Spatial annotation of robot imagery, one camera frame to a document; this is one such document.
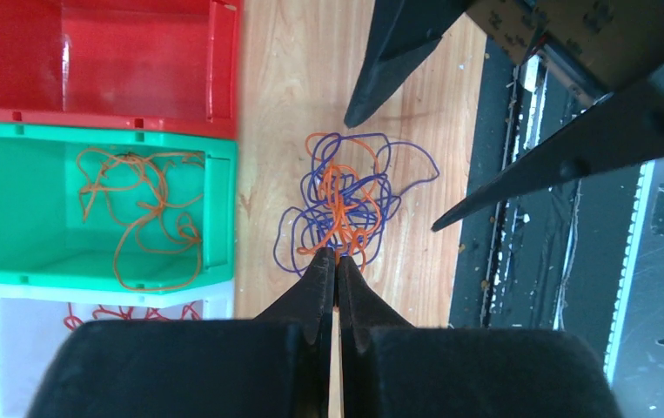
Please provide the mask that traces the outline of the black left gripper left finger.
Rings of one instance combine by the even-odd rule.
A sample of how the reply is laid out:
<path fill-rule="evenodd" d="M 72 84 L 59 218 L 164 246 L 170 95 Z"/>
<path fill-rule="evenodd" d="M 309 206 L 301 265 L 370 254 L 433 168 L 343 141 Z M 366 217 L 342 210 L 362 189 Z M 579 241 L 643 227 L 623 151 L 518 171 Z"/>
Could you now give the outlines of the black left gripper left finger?
<path fill-rule="evenodd" d="M 335 256 L 251 320 L 98 320 L 58 349 L 31 417 L 325 417 Z"/>

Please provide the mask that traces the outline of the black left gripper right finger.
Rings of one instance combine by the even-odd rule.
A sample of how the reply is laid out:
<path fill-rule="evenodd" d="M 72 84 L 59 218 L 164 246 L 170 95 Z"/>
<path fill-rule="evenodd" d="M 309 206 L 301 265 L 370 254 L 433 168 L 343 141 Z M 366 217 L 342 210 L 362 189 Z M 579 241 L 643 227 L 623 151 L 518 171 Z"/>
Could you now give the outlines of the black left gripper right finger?
<path fill-rule="evenodd" d="M 580 338 L 529 328 L 415 327 L 349 257 L 338 263 L 346 417 L 618 417 Z"/>

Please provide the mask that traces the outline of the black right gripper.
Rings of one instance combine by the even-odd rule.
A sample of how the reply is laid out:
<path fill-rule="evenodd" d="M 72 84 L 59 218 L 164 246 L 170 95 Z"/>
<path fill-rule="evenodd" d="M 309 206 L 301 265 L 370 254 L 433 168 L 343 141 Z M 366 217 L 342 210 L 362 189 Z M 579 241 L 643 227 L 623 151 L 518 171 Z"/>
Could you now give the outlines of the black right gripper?
<path fill-rule="evenodd" d="M 440 231 L 500 201 L 664 158 L 664 1 L 470 1 L 466 14 L 516 65 L 541 57 L 597 104 L 437 219 Z"/>

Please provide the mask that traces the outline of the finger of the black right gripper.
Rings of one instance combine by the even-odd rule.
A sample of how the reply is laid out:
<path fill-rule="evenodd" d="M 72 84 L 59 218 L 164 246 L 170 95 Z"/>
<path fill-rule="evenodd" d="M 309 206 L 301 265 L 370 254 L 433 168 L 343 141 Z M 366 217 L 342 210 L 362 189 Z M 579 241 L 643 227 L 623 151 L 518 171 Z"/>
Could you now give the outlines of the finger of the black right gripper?
<path fill-rule="evenodd" d="M 345 126 L 354 128 L 369 119 L 435 51 L 445 32 L 471 4 L 462 0 L 377 0 Z"/>

